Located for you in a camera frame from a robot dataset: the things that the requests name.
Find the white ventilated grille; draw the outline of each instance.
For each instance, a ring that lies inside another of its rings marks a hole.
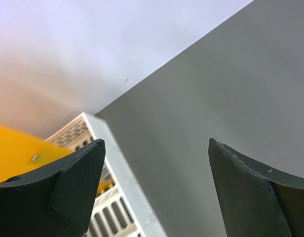
[[[130,216],[118,187],[95,200],[91,222],[85,237],[137,236],[138,228]]]
[[[95,199],[83,237],[166,237],[104,121],[82,113],[46,141],[75,151],[97,138],[106,145],[101,181],[114,185]]]

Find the yellow panel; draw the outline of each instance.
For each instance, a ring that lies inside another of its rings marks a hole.
[[[0,182],[70,154],[64,148],[0,125]]]

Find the white ceiling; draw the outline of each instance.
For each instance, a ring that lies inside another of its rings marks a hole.
[[[251,0],[0,1],[0,123],[96,113]]]

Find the black curved piece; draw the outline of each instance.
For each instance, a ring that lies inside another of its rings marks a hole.
[[[304,178],[213,138],[209,160],[228,237],[304,237]]]
[[[0,183],[0,237],[81,237],[87,231],[105,159],[88,146]]]

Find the gray wall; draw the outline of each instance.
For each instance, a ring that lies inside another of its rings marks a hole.
[[[255,0],[98,116],[170,237],[226,236],[210,137],[304,177],[303,1]]]

